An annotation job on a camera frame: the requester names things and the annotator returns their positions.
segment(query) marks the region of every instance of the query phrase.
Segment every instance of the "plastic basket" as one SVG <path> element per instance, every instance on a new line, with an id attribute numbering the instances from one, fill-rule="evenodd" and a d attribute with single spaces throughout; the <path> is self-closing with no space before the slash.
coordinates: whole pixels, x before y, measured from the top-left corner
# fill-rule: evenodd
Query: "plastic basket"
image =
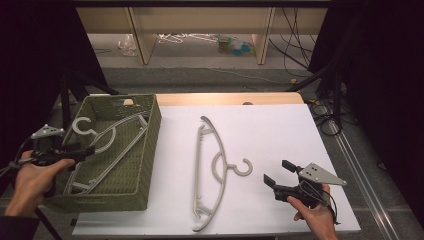
<path id="1" fill-rule="evenodd" d="M 81 130 L 93 129 L 102 132 L 116 121 L 133 114 L 145 112 L 148 129 L 142 137 L 89 194 L 67 194 L 64 192 L 70 172 L 56 177 L 56 195 L 46 199 L 45 205 L 53 210 L 71 212 L 141 211 L 147 208 L 150 180 L 156 142 L 159 135 L 161 114 L 155 95 L 122 95 L 86 97 L 76 118 L 88 117 Z M 76 175 L 75 181 L 87 184 L 99 176 L 140 131 L 140 123 L 132 121 L 116 128 L 115 141 L 105 152 L 86 158 Z M 106 134 L 96 143 L 103 146 L 110 140 Z M 79 141 L 86 148 L 93 135 L 67 131 L 64 143 Z"/>

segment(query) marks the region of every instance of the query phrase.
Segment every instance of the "hand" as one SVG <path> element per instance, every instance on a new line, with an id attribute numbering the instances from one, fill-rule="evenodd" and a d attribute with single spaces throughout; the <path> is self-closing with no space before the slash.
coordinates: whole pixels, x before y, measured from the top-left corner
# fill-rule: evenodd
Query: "hand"
<path id="1" fill-rule="evenodd" d="M 24 152 L 22 158 L 31 157 L 31 152 Z M 44 193 L 51 188 L 54 176 L 74 163 L 72 159 L 62 159 L 46 167 L 39 167 L 32 163 L 22 165 L 16 177 L 15 191 L 6 208 L 5 216 L 32 216 L 35 208 L 43 202 Z"/>
<path id="2" fill-rule="evenodd" d="M 330 193 L 330 187 L 327 184 L 323 184 L 322 189 Z M 318 204 L 314 209 L 309 209 L 299 199 L 291 196 L 287 198 L 287 202 L 298 211 L 294 215 L 294 220 L 299 221 L 303 217 L 316 239 L 338 239 L 334 228 L 333 215 L 327 207 Z"/>

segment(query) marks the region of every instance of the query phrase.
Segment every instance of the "green object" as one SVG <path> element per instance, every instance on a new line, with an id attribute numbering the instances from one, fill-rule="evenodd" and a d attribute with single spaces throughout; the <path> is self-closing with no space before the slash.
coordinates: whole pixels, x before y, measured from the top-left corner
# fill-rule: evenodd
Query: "green object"
<path id="1" fill-rule="evenodd" d="M 56 177 L 56 195 L 45 200 L 45 205 L 64 213 L 142 211 L 147 209 L 150 180 L 153 170 L 161 114 L 155 95 L 122 95 L 86 97 L 76 116 L 88 117 L 91 122 L 81 128 L 101 132 L 116 121 L 133 114 L 146 112 L 148 129 L 123 159 L 110 171 L 90 194 L 63 194 L 70 172 Z M 105 152 L 87 157 L 81 165 L 75 182 L 88 183 L 99 176 L 140 131 L 138 121 L 117 127 L 115 141 Z M 102 147 L 111 136 L 105 135 L 96 146 Z M 80 141 L 88 147 L 93 135 L 78 135 L 70 128 L 64 142 Z"/>

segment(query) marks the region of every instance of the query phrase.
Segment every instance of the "floor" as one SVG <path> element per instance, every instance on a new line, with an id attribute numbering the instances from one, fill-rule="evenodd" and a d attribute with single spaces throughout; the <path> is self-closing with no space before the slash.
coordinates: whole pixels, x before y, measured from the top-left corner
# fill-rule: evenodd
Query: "floor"
<path id="1" fill-rule="evenodd" d="M 247 35 L 230 36 L 246 43 L 252 42 Z M 272 45 L 268 47 L 264 65 L 256 64 L 256 57 L 249 52 L 241 56 L 222 52 L 216 43 L 210 41 L 216 37 L 214 34 L 172 37 L 162 40 L 162 43 L 159 43 L 158 38 L 150 63 L 144 66 L 139 64 L 138 57 L 123 56 L 118 49 L 119 42 L 122 44 L 125 41 L 124 35 L 89 37 L 110 87 L 125 93 L 285 91 L 293 82 L 301 82 L 305 76 L 310 75 L 299 64 L 285 59 Z M 271 39 L 285 51 L 287 44 L 283 38 L 288 40 L 289 37 L 275 35 Z M 312 51 L 314 39 L 316 36 L 301 36 L 302 47 Z M 297 61 L 307 64 L 299 48 L 291 46 L 287 50 Z M 313 83 L 301 90 L 304 100 L 316 99 L 314 92 L 317 84 Z M 91 88 L 90 92 L 99 91 Z M 321 103 L 323 105 L 311 104 L 311 114 L 319 116 L 325 113 L 329 109 L 326 106 L 331 109 L 331 100 L 324 99 Z M 58 108 L 53 109 L 53 113 L 59 111 Z M 337 174 L 349 182 L 344 190 L 362 230 L 342 233 L 340 238 L 424 239 L 423 229 L 392 179 L 384 169 L 377 166 L 379 158 L 345 99 L 342 112 L 341 134 L 327 135 L 334 131 L 330 121 L 323 124 L 321 136 Z M 42 210 L 63 239 L 78 239 L 71 236 L 73 227 L 70 224 L 73 218 L 78 217 L 76 214 L 57 214 L 46 208 Z M 40 225 L 35 239 L 51 239 L 51 236 Z M 313 236 L 288 235 L 278 239 L 313 239 Z"/>

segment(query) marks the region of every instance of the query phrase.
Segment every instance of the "white tabletop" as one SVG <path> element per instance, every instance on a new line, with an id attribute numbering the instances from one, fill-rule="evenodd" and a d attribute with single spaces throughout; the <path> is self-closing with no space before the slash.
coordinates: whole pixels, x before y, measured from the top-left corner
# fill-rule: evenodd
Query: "white tabletop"
<path id="1" fill-rule="evenodd" d="M 74 235 L 182 238 L 277 236 L 310 231 L 304 221 L 293 221 L 296 210 L 276 201 L 272 189 L 263 183 L 263 174 L 267 174 L 279 185 L 298 184 L 297 175 L 281 167 L 283 159 L 301 167 L 314 162 L 335 174 L 307 105 L 162 106 L 160 110 L 162 123 L 147 210 L 82 213 Z M 247 158 L 253 164 L 253 172 L 246 177 L 227 172 L 225 192 L 215 216 L 205 229 L 195 233 L 192 229 L 205 220 L 205 216 L 198 220 L 193 213 L 197 131 L 205 125 L 201 116 L 214 124 L 227 162 L 243 171 L 247 166 L 242 159 Z M 210 208 L 220 187 L 211 173 L 216 146 L 211 134 L 204 137 L 200 192 L 201 201 Z M 336 230 L 359 231 L 343 188 L 331 186 L 331 194 L 342 223 Z"/>

